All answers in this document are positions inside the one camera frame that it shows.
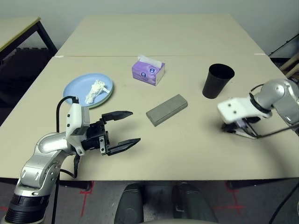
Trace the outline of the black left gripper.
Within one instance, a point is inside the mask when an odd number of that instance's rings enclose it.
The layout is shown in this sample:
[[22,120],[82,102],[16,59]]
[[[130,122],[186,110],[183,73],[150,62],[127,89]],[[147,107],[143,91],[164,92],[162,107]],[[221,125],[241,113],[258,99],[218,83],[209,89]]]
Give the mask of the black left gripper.
[[119,142],[117,145],[109,147],[108,131],[105,130],[105,124],[107,121],[117,121],[133,115],[129,111],[114,111],[110,113],[102,114],[99,121],[90,124],[86,131],[86,140],[82,141],[82,147],[84,150],[99,149],[102,155],[115,155],[124,152],[136,145],[141,139],[129,139]]

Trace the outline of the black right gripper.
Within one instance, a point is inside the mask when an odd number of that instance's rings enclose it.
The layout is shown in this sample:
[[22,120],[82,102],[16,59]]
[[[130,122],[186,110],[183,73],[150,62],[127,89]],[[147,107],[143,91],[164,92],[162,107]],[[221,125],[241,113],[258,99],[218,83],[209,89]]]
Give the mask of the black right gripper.
[[[247,118],[247,122],[251,123],[251,124],[255,124],[255,123],[257,123],[260,120],[261,119],[259,117],[249,117],[249,118]],[[236,133],[236,130],[233,130],[234,129],[234,125],[222,125],[221,129],[222,130],[226,130],[227,133],[231,133],[231,134],[235,134]]]

